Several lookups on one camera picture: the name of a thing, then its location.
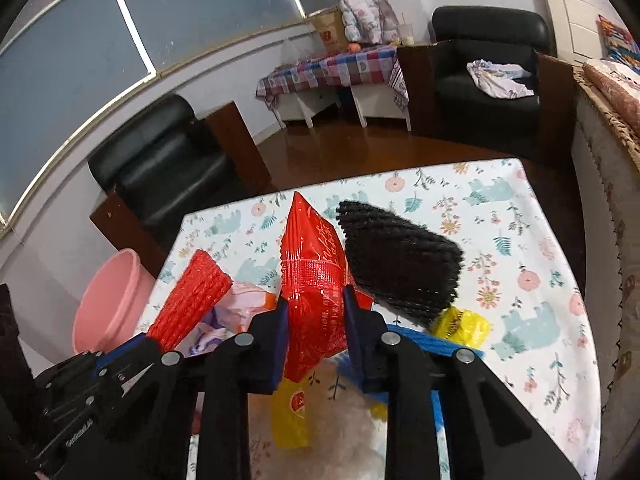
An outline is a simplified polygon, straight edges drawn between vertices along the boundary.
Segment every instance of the screw head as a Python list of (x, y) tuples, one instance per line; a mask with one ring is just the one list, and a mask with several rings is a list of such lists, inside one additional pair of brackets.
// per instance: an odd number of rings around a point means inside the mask
[(178, 352), (167, 352), (160, 358), (160, 361), (164, 366), (174, 366), (178, 364), (179, 360), (180, 354)]
[(385, 332), (380, 339), (389, 346), (396, 346), (400, 342), (400, 336), (395, 332)]
[(248, 332), (241, 332), (234, 338), (234, 341), (238, 346), (250, 346), (254, 343), (254, 336)]
[(465, 365), (472, 363), (475, 358), (476, 354), (474, 354), (468, 348), (461, 348), (456, 352), (456, 359), (461, 363), (464, 363)]

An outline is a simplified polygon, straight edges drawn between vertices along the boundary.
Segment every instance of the red plastic wrapper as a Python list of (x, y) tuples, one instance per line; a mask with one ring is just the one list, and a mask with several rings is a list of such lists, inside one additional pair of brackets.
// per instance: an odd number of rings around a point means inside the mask
[(174, 350), (230, 288), (231, 278), (209, 253), (196, 250), (146, 335), (162, 352)]
[[(354, 284), (334, 227), (295, 192), (280, 247), (282, 296), (289, 303), (284, 376), (299, 383), (323, 357), (347, 348), (344, 285)], [(372, 299), (356, 294), (360, 308)]]

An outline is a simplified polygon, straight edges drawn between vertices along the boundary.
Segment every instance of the white tablecloth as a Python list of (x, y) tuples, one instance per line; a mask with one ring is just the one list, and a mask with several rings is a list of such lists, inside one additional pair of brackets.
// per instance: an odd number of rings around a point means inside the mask
[[(299, 191), (336, 226), (341, 238), (335, 208), (340, 200), (352, 199), (388, 208), (456, 241), (465, 261), (455, 305), (479, 312), (493, 326), (482, 346), (484, 362), (534, 415), (580, 475), (595, 477), (600, 386), (591, 329), (571, 269), (518, 160), (416, 168)], [(280, 239), (291, 198), (291, 191), (278, 192), (186, 216), (136, 332), (146, 331), (153, 323), (198, 248), (209, 251), (233, 279), (277, 293)], [(387, 322), (398, 320), (417, 328), (380, 306), (374, 309)], [(328, 401), (336, 406), (341, 399), (353, 405), (353, 399), (361, 396), (330, 362), (322, 373), (325, 377), (316, 387), (328, 387)], [(376, 422), (367, 437), (382, 463), (385, 431), (385, 424)], [(194, 437), (191, 461), (196, 441)], [(277, 452), (269, 435), (256, 430), (251, 444), (254, 478), (271, 478), (269, 464)], [(350, 457), (343, 457), (345, 463), (353, 462), (359, 452), (351, 451)], [(375, 462), (370, 456), (363, 455), (363, 460)], [(361, 478), (382, 478), (383, 469), (376, 464), (369, 476)], [(442, 472), (448, 476), (446, 462)]]

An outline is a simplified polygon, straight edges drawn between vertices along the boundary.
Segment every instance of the pink bucket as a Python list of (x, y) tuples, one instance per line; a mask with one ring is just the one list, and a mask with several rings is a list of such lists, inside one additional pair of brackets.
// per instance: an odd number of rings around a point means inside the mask
[(114, 254), (89, 283), (76, 312), (74, 351), (108, 352), (128, 341), (155, 279), (132, 249)]

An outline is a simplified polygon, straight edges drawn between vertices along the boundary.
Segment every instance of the brown floor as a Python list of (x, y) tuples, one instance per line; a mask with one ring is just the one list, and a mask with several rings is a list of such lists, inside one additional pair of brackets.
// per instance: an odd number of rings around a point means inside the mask
[[(412, 136), (404, 121), (314, 119), (315, 127), (295, 123), (259, 145), (277, 189), (317, 184), (350, 176), (416, 166), (502, 158), (507, 154)], [(578, 186), (571, 171), (544, 168), (523, 160), (527, 177), (584, 293), (584, 225)]]

